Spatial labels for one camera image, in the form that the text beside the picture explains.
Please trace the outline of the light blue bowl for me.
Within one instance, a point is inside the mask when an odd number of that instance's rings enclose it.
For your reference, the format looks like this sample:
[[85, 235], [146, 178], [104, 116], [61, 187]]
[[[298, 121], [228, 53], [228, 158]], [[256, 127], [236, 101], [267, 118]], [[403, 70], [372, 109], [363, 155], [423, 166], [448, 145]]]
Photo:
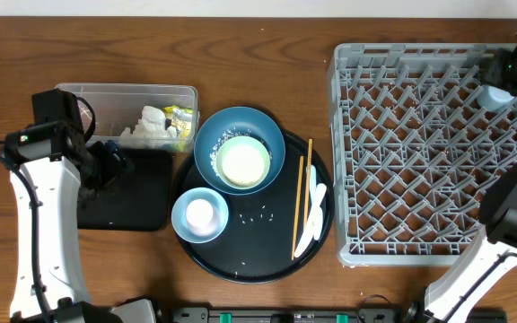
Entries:
[[[208, 236], [197, 236], [188, 227], [185, 213], [188, 204], [195, 199], [205, 199], [210, 202], [219, 218], [219, 227], [214, 234]], [[174, 203], [171, 211], [171, 222], [174, 231], [183, 240], [202, 244], [217, 238], [225, 229], [229, 219], [229, 207], [226, 200], [216, 191], [210, 188], [192, 188], [183, 193]]]

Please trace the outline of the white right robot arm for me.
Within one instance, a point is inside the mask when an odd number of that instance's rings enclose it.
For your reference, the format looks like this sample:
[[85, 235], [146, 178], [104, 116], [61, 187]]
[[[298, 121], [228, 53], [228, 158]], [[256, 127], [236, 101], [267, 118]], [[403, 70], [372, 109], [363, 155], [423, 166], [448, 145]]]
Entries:
[[[478, 104], [497, 110], [517, 97], [517, 46], [491, 61]], [[517, 266], [517, 162], [485, 193], [483, 223], [451, 268], [425, 290], [424, 314], [431, 322], [463, 322], [480, 298]]]

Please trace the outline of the light green bowl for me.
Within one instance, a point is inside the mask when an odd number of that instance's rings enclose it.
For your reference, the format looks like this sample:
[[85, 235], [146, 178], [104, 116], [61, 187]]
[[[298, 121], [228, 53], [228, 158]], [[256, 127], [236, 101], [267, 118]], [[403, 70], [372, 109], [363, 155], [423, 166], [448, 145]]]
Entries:
[[226, 140], [215, 155], [215, 173], [230, 188], [249, 189], [260, 184], [270, 169], [265, 145], [251, 136]]

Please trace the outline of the light blue cup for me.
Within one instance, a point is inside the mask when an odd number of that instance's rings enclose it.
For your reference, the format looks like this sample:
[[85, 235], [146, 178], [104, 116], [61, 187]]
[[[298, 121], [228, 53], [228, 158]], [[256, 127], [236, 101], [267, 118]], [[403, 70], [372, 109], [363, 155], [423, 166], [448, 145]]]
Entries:
[[485, 84], [477, 96], [478, 105], [487, 111], [497, 111], [512, 104], [516, 98], [509, 92]]

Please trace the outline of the dark blue plate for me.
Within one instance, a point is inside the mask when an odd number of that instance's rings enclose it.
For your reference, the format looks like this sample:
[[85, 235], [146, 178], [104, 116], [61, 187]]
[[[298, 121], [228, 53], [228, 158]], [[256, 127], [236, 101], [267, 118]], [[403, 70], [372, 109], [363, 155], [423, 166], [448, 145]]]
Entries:
[[[246, 135], [267, 149], [270, 167], [266, 178], [254, 188], [233, 188], [218, 174], [218, 151], [229, 139]], [[211, 116], [200, 128], [194, 145], [194, 159], [202, 178], [225, 194], [253, 194], [270, 185], [285, 163], [285, 140], [281, 128], [267, 114], [250, 107], [230, 107]]]

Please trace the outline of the white tissue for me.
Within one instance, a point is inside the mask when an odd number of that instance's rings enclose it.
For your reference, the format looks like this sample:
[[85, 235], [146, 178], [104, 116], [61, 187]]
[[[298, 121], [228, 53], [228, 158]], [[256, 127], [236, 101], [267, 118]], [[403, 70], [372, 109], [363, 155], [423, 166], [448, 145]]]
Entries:
[[178, 130], [174, 126], [168, 126], [170, 121], [162, 109], [153, 106], [144, 106], [141, 118], [137, 120], [134, 130], [126, 127], [120, 138], [166, 138], [177, 137]]

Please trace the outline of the yellow green snack wrapper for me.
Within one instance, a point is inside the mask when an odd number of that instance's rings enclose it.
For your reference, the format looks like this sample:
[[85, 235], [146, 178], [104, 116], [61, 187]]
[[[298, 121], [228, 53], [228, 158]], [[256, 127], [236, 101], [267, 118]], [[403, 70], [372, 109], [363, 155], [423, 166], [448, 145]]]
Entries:
[[162, 110], [166, 117], [165, 125], [167, 133], [170, 137], [178, 140], [176, 148], [179, 151], [183, 151], [192, 133], [193, 110], [181, 108], [176, 105], [165, 107]]

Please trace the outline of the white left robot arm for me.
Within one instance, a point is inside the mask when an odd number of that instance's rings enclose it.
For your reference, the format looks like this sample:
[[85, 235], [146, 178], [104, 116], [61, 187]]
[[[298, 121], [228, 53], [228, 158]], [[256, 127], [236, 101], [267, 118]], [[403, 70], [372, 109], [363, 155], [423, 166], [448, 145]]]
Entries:
[[12, 322], [120, 322], [92, 305], [79, 253], [80, 171], [68, 148], [36, 155], [12, 174], [18, 210], [18, 272]]

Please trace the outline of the pink cup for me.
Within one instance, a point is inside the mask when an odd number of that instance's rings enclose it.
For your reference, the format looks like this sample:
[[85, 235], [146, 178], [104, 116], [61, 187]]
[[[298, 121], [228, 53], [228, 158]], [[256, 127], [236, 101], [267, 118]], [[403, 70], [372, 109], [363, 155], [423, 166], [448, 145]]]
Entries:
[[185, 213], [189, 229], [197, 236], [214, 234], [219, 227], [219, 218], [213, 205], [205, 199], [191, 201]]

